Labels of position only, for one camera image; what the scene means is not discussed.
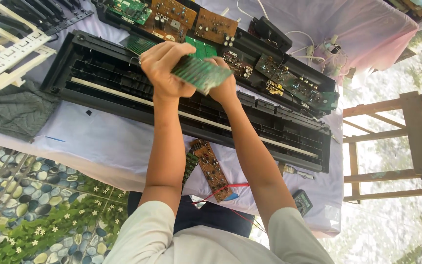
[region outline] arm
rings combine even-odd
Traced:
[[[179,59],[196,49],[190,44],[166,41],[141,54],[141,68],[154,85],[154,142],[146,172],[141,204],[166,203],[177,214],[185,171],[185,146],[178,116],[179,98],[190,97],[195,88],[170,71]]]
[[[213,59],[221,67],[228,67],[222,58]],[[231,76],[221,86],[211,89],[210,95],[226,111],[239,163],[249,182],[263,225],[268,230],[268,222],[274,212],[284,207],[297,207],[273,157],[243,111],[235,87],[235,78]]]

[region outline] dark pants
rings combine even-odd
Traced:
[[[129,192],[128,197],[128,216],[130,216],[138,207],[139,200],[143,193]],[[173,233],[197,225],[205,225],[212,228],[228,231],[243,237],[249,237],[252,231],[253,215],[238,212],[240,215],[249,219],[251,222],[243,219],[231,209],[214,204],[205,203],[200,209],[192,205],[190,196],[185,195],[180,199],[177,217],[173,226]]]

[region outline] shirt sleeve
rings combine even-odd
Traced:
[[[334,264],[295,208],[281,208],[268,224],[270,250],[289,263]]]
[[[143,203],[122,225],[103,264],[137,264],[159,257],[172,241],[174,221],[173,211],[167,204]]]

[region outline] hand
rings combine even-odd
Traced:
[[[189,43],[166,41],[141,54],[141,69],[154,85],[154,102],[175,102],[195,93],[193,85],[170,73],[182,56],[195,52]]]
[[[219,65],[220,67],[229,69],[229,66],[221,57],[206,58],[205,60]],[[240,104],[240,101],[237,98],[236,87],[237,85],[235,84],[235,77],[234,75],[231,75],[227,77],[227,79],[221,83],[221,85],[212,88],[209,92],[209,95],[212,99],[219,102],[224,108],[226,108],[227,105],[235,104],[236,102]]]

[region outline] pebble pattern tile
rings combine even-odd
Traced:
[[[0,264],[101,264],[127,200],[73,168],[0,147]]]

